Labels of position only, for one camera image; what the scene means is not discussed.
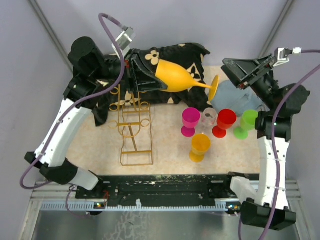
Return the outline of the red plastic wine glass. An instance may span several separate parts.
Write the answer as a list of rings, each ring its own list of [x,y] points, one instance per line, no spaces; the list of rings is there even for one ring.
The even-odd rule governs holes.
[[[218,113],[216,126],[212,129],[212,134],[219,139],[227,135],[227,130],[230,129],[237,121],[236,113],[231,109],[223,109]]]

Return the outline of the clear wine glass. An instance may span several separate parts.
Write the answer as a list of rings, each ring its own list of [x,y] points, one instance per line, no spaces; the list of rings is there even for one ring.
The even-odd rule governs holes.
[[[213,108],[206,108],[201,116],[201,130],[200,132],[202,134],[205,133],[205,131],[210,128],[213,127],[214,124],[216,123],[216,119],[218,117],[218,113],[216,112],[215,109]]]

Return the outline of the green plastic wine glass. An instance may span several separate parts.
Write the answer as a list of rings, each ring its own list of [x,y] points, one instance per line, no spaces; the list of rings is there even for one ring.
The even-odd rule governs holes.
[[[255,128],[256,119],[258,117],[258,112],[253,109],[249,109],[243,112],[240,118],[240,124],[233,130],[234,136],[239,140],[245,140],[249,131]]]

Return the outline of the pink plastic wine glass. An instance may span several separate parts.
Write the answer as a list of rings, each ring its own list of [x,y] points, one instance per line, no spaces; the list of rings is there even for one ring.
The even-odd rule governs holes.
[[[201,113],[194,107],[186,108],[182,113],[181,134],[184,137],[193,137],[196,133],[196,126],[201,119]]]

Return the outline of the orange plastic wine glass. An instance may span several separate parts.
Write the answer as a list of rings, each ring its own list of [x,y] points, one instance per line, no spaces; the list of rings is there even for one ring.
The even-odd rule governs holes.
[[[211,147],[211,140],[205,134],[196,134],[191,140],[191,150],[189,158],[195,163],[203,161],[205,154]]]

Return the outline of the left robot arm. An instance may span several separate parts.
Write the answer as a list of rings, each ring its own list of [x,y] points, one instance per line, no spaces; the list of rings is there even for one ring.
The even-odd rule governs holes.
[[[114,49],[120,56],[103,55],[87,36],[72,44],[68,59],[73,65],[73,78],[63,94],[59,112],[42,144],[24,157],[30,167],[38,168],[49,182],[81,187],[95,199],[103,195],[102,180],[66,157],[84,120],[100,98],[110,93],[121,80],[132,92],[169,88],[157,74],[158,66],[163,62],[158,50],[129,49],[123,44]]]

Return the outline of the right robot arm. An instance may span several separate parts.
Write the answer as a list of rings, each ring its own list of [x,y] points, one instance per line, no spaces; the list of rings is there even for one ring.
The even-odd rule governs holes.
[[[301,112],[310,91],[300,83],[279,87],[273,68],[288,58],[268,55],[256,59],[223,59],[221,69],[238,89],[251,88],[268,107],[255,120],[260,155],[259,185],[255,190],[242,173],[229,173],[223,192],[238,197],[241,222],[247,226],[280,231],[296,223],[286,194],[286,156],[293,116]]]

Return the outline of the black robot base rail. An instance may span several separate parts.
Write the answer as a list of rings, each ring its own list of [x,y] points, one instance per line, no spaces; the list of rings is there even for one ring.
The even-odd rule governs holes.
[[[259,180],[258,174],[101,175],[91,191],[78,187],[76,199],[102,199],[110,207],[214,207],[217,199],[234,197],[232,177]]]

